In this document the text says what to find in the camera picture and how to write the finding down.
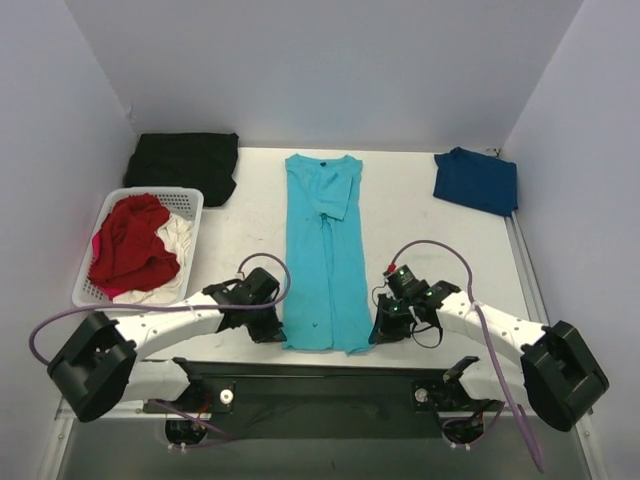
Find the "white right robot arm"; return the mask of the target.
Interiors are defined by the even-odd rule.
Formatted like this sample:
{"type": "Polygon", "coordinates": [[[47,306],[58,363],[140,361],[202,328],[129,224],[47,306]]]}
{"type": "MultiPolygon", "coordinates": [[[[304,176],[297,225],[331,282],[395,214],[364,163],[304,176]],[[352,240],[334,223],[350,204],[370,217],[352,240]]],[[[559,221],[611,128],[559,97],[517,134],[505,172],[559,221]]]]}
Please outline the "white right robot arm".
{"type": "Polygon", "coordinates": [[[450,282],[419,280],[406,265],[389,266],[384,280],[391,293],[378,300],[380,319],[404,327],[426,323],[440,333],[462,335],[520,373],[519,379],[485,375],[477,357],[465,357],[443,374],[444,399],[455,408],[474,400],[514,401],[550,427],[568,432],[609,388],[582,335],[567,322],[548,326],[524,320],[473,299],[450,282]]]}

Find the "turquoise t-shirt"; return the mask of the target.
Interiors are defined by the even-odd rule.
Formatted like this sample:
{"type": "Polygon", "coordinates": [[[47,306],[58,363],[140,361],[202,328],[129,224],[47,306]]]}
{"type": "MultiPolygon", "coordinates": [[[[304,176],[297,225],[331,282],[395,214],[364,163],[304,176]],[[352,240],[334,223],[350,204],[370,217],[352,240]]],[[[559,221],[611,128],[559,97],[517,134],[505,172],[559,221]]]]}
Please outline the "turquoise t-shirt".
{"type": "Polygon", "coordinates": [[[285,160],[285,347],[359,354],[371,348],[359,209],[363,162],[344,156],[285,160]]]}

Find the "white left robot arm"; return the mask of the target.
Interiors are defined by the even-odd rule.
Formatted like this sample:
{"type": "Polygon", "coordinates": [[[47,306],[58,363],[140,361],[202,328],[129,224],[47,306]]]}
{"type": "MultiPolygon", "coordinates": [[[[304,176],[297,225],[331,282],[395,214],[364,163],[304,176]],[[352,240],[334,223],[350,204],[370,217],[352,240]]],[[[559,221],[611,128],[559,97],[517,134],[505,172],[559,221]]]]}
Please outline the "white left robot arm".
{"type": "Polygon", "coordinates": [[[82,422],[128,401],[160,400],[182,412],[195,409],[201,385],[179,359],[151,355],[194,337],[245,327],[253,341],[284,336],[274,299],[278,280],[258,267],[243,279],[213,284],[159,311],[111,318],[90,313],[47,367],[47,373],[82,422]]]}

